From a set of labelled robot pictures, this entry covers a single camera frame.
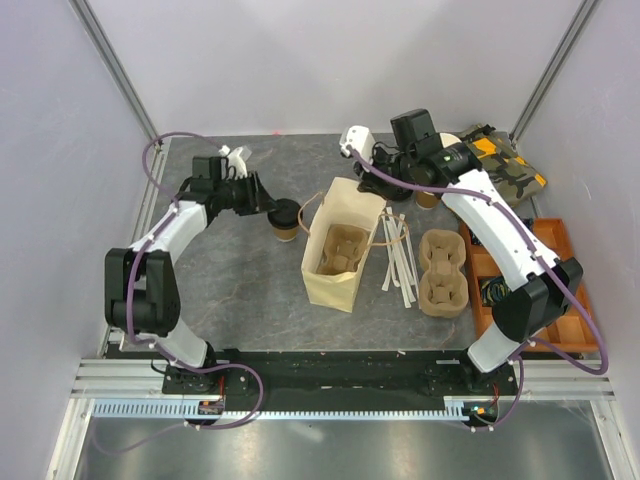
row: gray work surface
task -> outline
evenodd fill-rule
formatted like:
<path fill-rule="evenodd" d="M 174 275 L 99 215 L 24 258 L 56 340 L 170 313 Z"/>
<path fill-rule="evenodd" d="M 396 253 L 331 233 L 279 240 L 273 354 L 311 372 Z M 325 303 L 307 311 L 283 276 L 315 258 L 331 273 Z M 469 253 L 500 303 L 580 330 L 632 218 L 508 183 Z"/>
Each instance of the gray work surface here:
<path fill-rule="evenodd" d="M 271 196 L 302 204 L 316 192 L 326 192 L 334 177 L 356 178 L 353 162 L 339 154 L 338 139 L 293 135 L 218 141 L 231 148 L 248 145 L 253 155 L 247 166 L 259 172 Z M 390 134 L 376 139 L 393 143 Z M 162 183 L 177 191 L 191 175 L 192 157 L 215 153 L 203 140 L 174 138 Z M 166 197 L 158 197 L 154 223 L 168 205 Z M 427 230 L 458 230 L 458 220 L 442 203 L 430 211 L 413 199 L 392 206 L 394 213 L 406 214 L 414 253 Z M 305 210 L 307 223 L 316 208 Z M 533 216 L 531 204 L 525 202 L 517 213 Z M 382 228 L 378 240 L 383 241 Z M 388 265 L 385 248 L 373 248 L 367 259 L 353 313 L 311 305 L 300 272 L 305 244 L 302 231 L 292 242 L 278 241 L 266 214 L 238 217 L 222 212 L 177 262 L 182 318 L 215 349 L 463 349 L 474 341 L 469 306 L 454 319 L 432 318 L 417 303 L 405 309 L 399 288 L 381 290 Z"/>
<path fill-rule="evenodd" d="M 589 404 L 571 404 L 523 402 L 493 433 L 430 421 L 257 420 L 218 432 L 179 428 L 121 456 L 91 446 L 76 479 L 611 479 Z M 92 422 L 100 445 L 118 449 L 175 420 Z"/>

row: paper bag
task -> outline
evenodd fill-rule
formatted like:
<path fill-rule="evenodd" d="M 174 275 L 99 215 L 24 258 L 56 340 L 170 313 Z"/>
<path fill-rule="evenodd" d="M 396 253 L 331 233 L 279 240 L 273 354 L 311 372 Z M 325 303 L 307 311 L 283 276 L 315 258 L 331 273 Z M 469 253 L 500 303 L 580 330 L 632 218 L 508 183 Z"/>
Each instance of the paper bag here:
<path fill-rule="evenodd" d="M 359 192 L 357 181 L 340 177 L 333 179 L 331 188 L 311 222 L 309 239 L 302 257 L 302 278 L 312 304 L 336 308 L 343 312 L 353 311 L 369 248 L 355 272 L 338 275 L 318 274 L 316 271 L 322 260 L 327 232 L 334 224 L 354 225 L 370 232 L 371 244 L 378 227 L 378 218 L 385 205 L 386 201 L 378 195 Z"/>

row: white robotic arm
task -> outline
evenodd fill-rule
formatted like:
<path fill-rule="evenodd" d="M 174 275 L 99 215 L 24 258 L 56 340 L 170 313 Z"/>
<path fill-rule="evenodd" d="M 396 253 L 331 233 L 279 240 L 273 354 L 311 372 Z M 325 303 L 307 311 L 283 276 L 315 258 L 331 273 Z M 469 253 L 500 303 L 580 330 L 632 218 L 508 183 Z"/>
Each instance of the white robotic arm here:
<path fill-rule="evenodd" d="M 392 119 L 391 124 L 398 153 L 373 148 L 373 136 L 361 126 L 345 130 L 340 151 L 343 156 L 358 152 L 367 165 L 392 177 L 390 180 L 436 187 L 445 205 L 471 228 L 491 254 L 512 293 L 493 308 L 495 322 L 467 350 L 479 372 L 491 372 L 506 362 L 527 338 L 553 323 L 569 307 L 538 258 L 554 266 L 553 270 L 572 293 L 580 282 L 582 268 L 573 258 L 561 262 L 523 225 L 496 191 L 475 155 L 453 135 L 436 134 L 426 110 L 408 112 Z M 383 196 L 396 195 L 397 186 L 381 180 L 379 175 L 373 178 L 365 162 L 362 168 L 355 168 L 362 179 L 361 188 Z M 483 194 L 489 201 L 461 194 L 464 190 Z M 528 241 L 536 245 L 535 256 L 521 232 L 526 232 Z"/>
<path fill-rule="evenodd" d="M 151 340 L 152 345 L 194 368 L 215 364 L 215 354 L 180 316 L 173 265 L 222 210 L 252 215 L 277 209 L 257 173 L 247 171 L 245 160 L 250 151 L 246 147 L 233 151 L 223 147 L 219 153 L 215 157 L 195 157 L 193 176 L 166 215 L 140 240 L 126 249 L 112 249 L 105 259 L 107 323 L 127 331 L 130 315 L 138 339 Z M 129 299 L 132 312 L 128 313 L 127 287 L 133 259 L 138 255 L 142 255 L 142 261 L 134 272 L 134 295 Z"/>

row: cable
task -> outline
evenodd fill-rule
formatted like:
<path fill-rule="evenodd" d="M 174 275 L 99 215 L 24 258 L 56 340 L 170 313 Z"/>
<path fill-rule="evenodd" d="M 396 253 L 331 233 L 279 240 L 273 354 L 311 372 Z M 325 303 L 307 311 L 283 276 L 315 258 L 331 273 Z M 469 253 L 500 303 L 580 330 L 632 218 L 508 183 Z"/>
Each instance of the cable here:
<path fill-rule="evenodd" d="M 220 150 L 220 148 L 222 148 L 222 147 L 220 146 L 220 144 L 218 142 L 216 142 L 212 138 L 205 137 L 203 135 L 198 135 L 197 133 L 179 132 L 179 131 L 168 132 L 168 133 L 163 133 L 162 135 L 158 135 L 156 138 L 150 140 L 149 143 L 147 143 L 145 145 L 144 149 L 142 150 L 142 169 L 144 170 L 145 175 L 147 176 L 149 181 L 153 184 L 153 186 L 156 187 L 158 189 L 158 191 L 164 193 L 167 197 L 169 197 L 171 199 L 171 201 L 173 202 L 173 205 L 176 208 L 178 208 L 178 199 L 176 198 L 176 196 L 171 192 L 171 190 L 169 190 L 168 187 L 165 187 L 160 182 L 158 182 L 155 178 L 153 178 L 153 175 L 151 174 L 151 171 L 149 170 L 149 165 L 147 165 L 147 154 L 149 153 L 149 150 L 151 149 L 151 147 L 153 147 L 156 143 L 160 143 L 162 140 L 164 140 L 165 138 L 169 138 L 169 137 L 199 138 L 201 140 L 204 140 L 205 142 L 210 143 L 211 145 L 216 147 L 218 150 Z"/>
<path fill-rule="evenodd" d="M 164 134 L 159 135 L 158 137 L 154 138 L 153 140 L 151 140 L 144 148 L 144 151 L 143 151 L 143 154 L 142 154 L 142 164 L 143 164 L 145 173 L 149 177 L 149 180 L 151 181 L 151 183 L 154 186 L 156 186 L 156 188 L 158 188 L 159 190 L 161 190 L 161 191 L 163 191 L 165 193 L 168 191 L 168 189 L 166 187 L 160 185 L 160 183 L 158 183 L 153 178 L 153 176 L 151 175 L 151 172 L 148 169 L 147 162 L 146 162 L 146 157 L 147 157 L 147 152 L 149 151 L 149 149 L 155 143 L 159 142 L 160 140 L 162 140 L 164 138 L 172 137 L 172 136 L 189 136 L 189 137 L 194 137 L 194 138 L 200 138 L 200 139 L 203 139 L 203 140 L 213 144 L 217 148 L 221 148 L 220 145 L 218 145 L 218 143 L 215 140 L 212 140 L 212 139 L 207 138 L 207 137 L 203 137 L 202 135 L 198 135 L 198 134 L 195 134 L 195 133 L 189 133 L 189 132 L 169 132 L 169 133 L 164 133 Z M 128 279 L 128 283 L 127 283 L 127 301 L 126 301 L 126 312 L 125 312 L 125 314 L 126 314 L 126 323 L 127 323 L 127 335 L 128 335 L 129 341 L 131 343 L 133 343 L 135 345 L 147 344 L 147 345 L 153 346 L 157 352 L 159 352 L 167 360 L 169 360 L 169 364 L 178 365 L 180 368 L 188 370 L 188 371 L 190 371 L 192 373 L 208 374 L 208 373 L 219 372 L 221 370 L 226 370 L 226 369 L 231 368 L 231 369 L 243 369 L 243 370 L 246 370 L 253 377 L 255 377 L 256 381 L 258 382 L 258 388 L 259 388 L 258 401 L 256 402 L 255 406 L 251 409 L 251 411 L 247 415 L 245 415 L 244 417 L 240 418 L 239 420 L 236 420 L 236 421 L 231 422 L 231 423 L 223 424 L 223 425 L 211 425 L 211 426 L 206 426 L 206 427 L 205 426 L 201 426 L 201 428 L 206 428 L 208 430 L 226 430 L 226 429 L 229 429 L 229 428 L 239 427 L 239 426 L 244 425 L 244 424 L 246 424 L 246 423 L 248 423 L 249 421 L 252 420 L 252 417 L 258 412 L 258 410 L 260 409 L 260 406 L 262 405 L 262 401 L 264 400 L 264 384 L 262 383 L 262 378 L 260 378 L 260 375 L 258 374 L 258 372 L 256 372 L 253 368 L 251 368 L 251 367 L 249 367 L 247 365 L 242 365 L 242 364 L 238 364 L 238 363 L 229 363 L 229 364 L 218 365 L 218 366 L 209 367 L 209 368 L 195 368 L 195 367 L 192 367 L 191 365 L 187 365 L 186 363 L 182 362 L 180 359 L 174 357 L 170 352 L 168 352 L 165 349 L 163 349 L 162 346 L 160 346 L 158 343 L 156 343 L 152 339 L 140 340 L 139 338 L 136 337 L 136 334 L 135 334 L 135 330 L 134 330 L 134 327 L 133 327 L 133 297 L 134 297 L 134 292 L 135 292 L 135 282 L 136 282 L 136 279 L 138 277 L 138 270 L 140 268 L 140 263 L 142 262 L 142 258 L 144 257 L 145 252 L 153 244 L 153 239 L 156 238 L 158 235 L 160 235 L 164 231 L 164 229 L 167 228 L 171 224 L 171 222 L 180 213 L 180 204 L 178 203 L 177 198 L 174 195 L 172 195 L 171 193 L 169 193 L 168 195 L 171 198 L 171 200 L 173 201 L 174 208 L 171 210 L 169 215 L 167 215 L 165 220 L 160 225 L 158 225 L 158 227 L 156 229 L 153 230 L 153 235 L 150 236 L 142 244 L 142 246 L 140 247 L 140 250 L 136 253 L 136 256 L 133 259 L 133 264 L 131 265 L 131 272 L 129 273 L 129 279 Z"/>
<path fill-rule="evenodd" d="M 536 337 L 531 337 L 530 340 L 541 343 L 542 345 L 546 346 L 551 351 L 555 352 L 557 355 L 559 355 L 560 357 L 562 357 L 563 359 L 565 359 L 566 361 L 571 363 L 573 366 L 575 366 L 575 367 L 579 368 L 580 370 L 583 370 L 583 371 L 585 371 L 587 373 L 591 373 L 593 375 L 604 375 L 607 372 L 607 370 L 609 370 L 609 353 L 607 351 L 607 347 L 604 344 L 604 340 L 602 338 L 602 335 L 600 334 L 600 331 L 598 330 L 598 327 L 596 326 L 596 324 L 594 323 L 593 319 L 591 318 L 591 315 L 589 315 L 589 313 L 585 310 L 585 308 L 582 306 L 582 304 L 580 304 L 578 299 L 569 291 L 569 289 L 565 286 L 565 284 L 562 283 L 562 281 L 558 278 L 558 276 L 551 269 L 551 267 L 547 264 L 547 262 L 541 256 L 536 255 L 536 246 L 533 243 L 533 241 L 529 238 L 529 236 L 527 235 L 527 231 L 525 230 L 525 227 L 520 224 L 520 222 L 518 221 L 517 217 L 515 217 L 509 211 L 509 209 L 507 207 L 505 207 L 503 204 L 501 204 L 499 202 L 493 202 L 492 198 L 490 196 L 488 196 L 488 195 L 485 195 L 484 193 L 476 192 L 474 190 L 469 190 L 469 189 L 466 189 L 466 188 L 425 187 L 425 186 L 422 186 L 422 185 L 416 185 L 416 184 L 412 184 L 412 183 L 403 182 L 402 180 L 398 180 L 396 178 L 393 178 L 392 176 L 387 175 L 386 173 L 378 170 L 373 165 L 370 165 L 369 163 L 367 163 L 364 160 L 364 158 L 362 158 L 360 153 L 357 150 L 355 150 L 353 147 L 351 147 L 350 145 L 347 146 L 347 149 L 351 152 L 351 154 L 354 156 L 356 161 L 359 162 L 363 167 L 366 167 L 375 176 L 377 176 L 377 177 L 381 178 L 382 180 L 384 180 L 384 181 L 386 181 L 386 182 L 388 182 L 388 183 L 390 183 L 392 185 L 395 185 L 397 187 L 405 188 L 405 189 L 408 189 L 408 190 L 414 190 L 414 191 L 418 191 L 418 192 L 440 193 L 440 194 L 442 194 L 442 193 L 456 193 L 456 194 L 461 194 L 461 195 L 469 195 L 469 196 L 472 196 L 472 197 L 479 198 L 479 199 L 487 202 L 488 204 L 493 205 L 495 208 L 497 208 L 500 211 L 500 213 L 502 213 L 507 218 L 507 220 L 509 220 L 509 222 L 511 222 L 511 224 L 514 226 L 514 228 L 518 231 L 518 233 L 520 234 L 520 236 L 522 237 L 524 242 L 527 244 L 527 248 L 532 252 L 532 254 L 535 256 L 535 258 L 538 261 L 538 263 L 542 266 L 542 268 L 545 270 L 545 272 L 549 275 L 549 278 L 551 278 L 553 283 L 556 284 L 556 286 L 560 289 L 560 291 L 563 293 L 563 295 L 578 310 L 578 313 L 580 314 L 580 316 L 582 318 L 584 318 L 585 322 L 589 326 L 589 329 L 593 333 L 593 336 L 596 339 L 596 343 L 598 345 L 598 349 L 600 350 L 600 360 L 601 360 L 600 367 L 599 368 L 591 368 L 591 367 L 588 367 L 587 365 L 583 365 L 579 361 L 571 358 L 569 355 L 567 355 L 565 352 L 560 350 L 555 345 L 552 345 L 551 343 L 549 343 L 549 342 L 547 342 L 547 341 L 545 341 L 543 339 L 536 338 Z M 528 346 L 529 346 L 528 342 L 525 342 L 522 345 L 520 345 L 520 347 L 518 347 L 516 349 L 516 351 L 512 354 L 512 358 L 513 358 L 513 355 L 519 354 L 520 352 L 522 352 L 522 350 L 524 350 Z"/>
<path fill-rule="evenodd" d="M 167 373 L 167 371 L 166 371 L 166 370 L 160 370 L 158 367 L 156 367 L 156 366 L 153 364 L 153 358 L 151 359 L 151 370 L 153 370 L 153 371 L 154 371 L 154 372 L 156 372 L 156 373 L 159 373 L 160 375 L 164 375 L 165 373 Z"/>
<path fill-rule="evenodd" d="M 169 213 L 169 215 L 167 215 L 167 217 L 164 219 L 164 221 L 162 223 L 160 223 L 154 230 L 153 230 L 153 235 L 150 235 L 149 238 L 143 243 L 143 245 L 140 247 L 140 250 L 138 252 L 136 252 L 136 255 L 133 259 L 133 264 L 131 265 L 131 271 L 129 272 L 129 278 L 127 281 L 127 301 L 126 301 L 126 323 L 127 323 L 127 336 L 129 341 L 134 344 L 134 345 L 143 345 L 143 344 L 147 344 L 149 346 L 152 346 L 153 348 L 155 348 L 155 350 L 160 353 L 161 355 L 163 355 L 167 361 L 169 362 L 169 365 L 177 365 L 180 368 L 183 368 L 185 370 L 188 370 L 192 373 L 197 373 L 197 374 L 208 374 L 208 373 L 214 373 L 214 372 L 219 372 L 222 370 L 227 370 L 227 369 L 239 369 L 239 370 L 245 370 L 246 372 L 250 373 L 253 377 L 255 377 L 256 381 L 258 382 L 258 389 L 259 389 L 259 393 L 258 393 L 258 400 L 256 401 L 255 406 L 251 409 L 251 411 L 245 415 L 244 417 L 235 420 L 231 423 L 226 423 L 226 424 L 222 424 L 222 425 L 191 425 L 189 423 L 187 423 L 188 426 L 191 426 L 193 428 L 195 428 L 196 430 L 200 430 L 200 429 L 205 429 L 205 430 L 228 430 L 230 428 L 235 428 L 235 427 L 239 427 L 241 425 L 244 425 L 248 422 L 250 422 L 251 420 L 253 420 L 254 415 L 258 412 L 258 410 L 260 409 L 260 407 L 262 406 L 262 402 L 264 400 L 264 384 L 262 382 L 262 378 L 260 378 L 260 375 L 258 374 L 258 372 L 256 372 L 253 368 L 249 367 L 248 365 L 242 365 L 239 363 L 228 363 L 228 364 L 224 364 L 224 365 L 218 365 L 215 367 L 209 367 L 209 368 L 195 368 L 192 367 L 191 365 L 187 365 L 186 363 L 182 362 L 180 359 L 176 358 L 174 355 L 172 355 L 170 352 L 166 351 L 165 349 L 163 349 L 160 345 L 158 345 L 155 341 L 153 341 L 152 339 L 145 339 L 145 340 L 141 340 L 136 336 L 135 333 L 135 329 L 133 326 L 133 297 L 134 297 L 134 292 L 135 292 L 135 282 L 138 276 L 138 270 L 140 268 L 140 263 L 142 262 L 142 258 L 144 257 L 144 254 L 147 252 L 147 250 L 149 249 L 149 247 L 151 247 L 151 245 L 153 244 L 154 239 L 160 235 L 170 224 L 171 222 L 180 214 L 180 204 L 178 202 L 178 199 L 175 195 L 173 195 L 171 193 L 171 191 L 165 187 L 164 185 L 160 184 L 155 178 L 153 178 L 153 175 L 151 174 L 151 171 L 149 170 L 149 166 L 147 165 L 147 154 L 149 152 L 149 149 L 154 146 L 156 143 L 159 143 L 162 139 L 168 138 L 168 137 L 174 137 L 174 136 L 186 136 L 186 137 L 193 137 L 193 138 L 200 138 L 202 140 L 205 140 L 209 143 L 211 143 L 212 145 L 214 145 L 216 148 L 220 149 L 220 145 L 213 139 L 204 137 L 202 135 L 198 135 L 195 133 L 190 133 L 190 132 L 169 132 L 169 133 L 164 133 L 162 135 L 159 135 L 158 137 L 154 138 L 153 140 L 151 140 L 143 149 L 142 151 L 142 168 L 144 170 L 144 173 L 147 175 L 149 181 L 162 193 L 164 193 L 165 195 L 167 195 L 170 199 L 171 202 L 173 203 L 173 209 L 171 210 L 171 212 Z M 101 445 L 98 444 L 97 440 L 95 439 L 95 436 L 92 435 L 92 442 L 93 445 L 96 447 L 96 449 L 105 454 L 105 455 L 109 455 L 109 456 L 115 456 L 115 455 L 121 455 L 127 452 L 130 452 L 131 450 L 134 450 L 136 448 L 138 448 L 141 445 L 144 445 L 145 443 L 158 438 L 159 436 L 164 435 L 165 433 L 171 432 L 179 427 L 184 426 L 184 423 L 178 423 L 178 424 L 173 424 L 170 425 L 167 428 L 164 428 L 158 432 L 156 432 L 155 434 L 151 435 L 150 437 L 147 437 L 143 440 L 140 440 L 139 442 L 134 443 L 133 445 L 130 445 L 128 447 L 125 448 L 121 448 L 119 450 L 107 450 L 104 447 L 102 447 Z"/>
<path fill-rule="evenodd" d="M 166 433 L 177 430 L 180 427 L 184 427 L 184 423 L 174 423 L 172 425 L 169 425 L 168 427 L 163 428 L 162 430 L 158 430 L 153 435 L 149 435 L 148 437 L 143 438 L 142 440 L 132 445 L 129 445 L 128 447 L 119 448 L 118 450 L 108 450 L 98 443 L 98 440 L 96 439 L 96 435 L 95 435 L 96 428 L 97 428 L 96 423 L 93 423 L 93 425 L 91 426 L 91 431 L 89 435 L 91 438 L 91 443 L 96 448 L 96 450 L 98 450 L 103 455 L 107 455 L 109 457 L 116 457 L 118 455 L 122 455 L 124 453 L 130 452 L 131 450 L 135 450 L 136 448 L 144 445 L 145 443 L 148 443 L 151 440 L 155 440 L 156 438 L 161 437 Z"/>
<path fill-rule="evenodd" d="M 515 357 L 511 356 L 511 360 L 518 362 L 520 374 L 518 375 L 518 390 L 516 391 L 516 396 L 513 399 L 513 402 L 509 406 L 509 410 L 506 411 L 506 413 L 502 418 L 498 418 L 491 425 L 487 425 L 486 427 L 473 427 L 471 429 L 472 432 L 492 432 L 497 426 L 506 422 L 507 419 L 513 414 L 514 410 L 516 409 L 516 405 L 518 404 L 518 402 L 520 401 L 520 397 L 522 396 L 522 389 L 524 385 L 524 362 L 522 361 L 522 358 L 519 355 Z"/>

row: camouflage pouch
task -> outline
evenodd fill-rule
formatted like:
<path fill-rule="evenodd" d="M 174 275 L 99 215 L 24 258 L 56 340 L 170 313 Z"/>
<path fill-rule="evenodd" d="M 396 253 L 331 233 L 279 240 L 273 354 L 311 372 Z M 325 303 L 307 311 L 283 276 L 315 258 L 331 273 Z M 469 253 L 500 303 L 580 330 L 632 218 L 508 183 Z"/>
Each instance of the camouflage pouch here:
<path fill-rule="evenodd" d="M 493 185 L 515 207 L 544 188 L 547 181 L 513 149 L 505 132 L 489 125 L 473 125 L 455 134 L 480 159 Z"/>

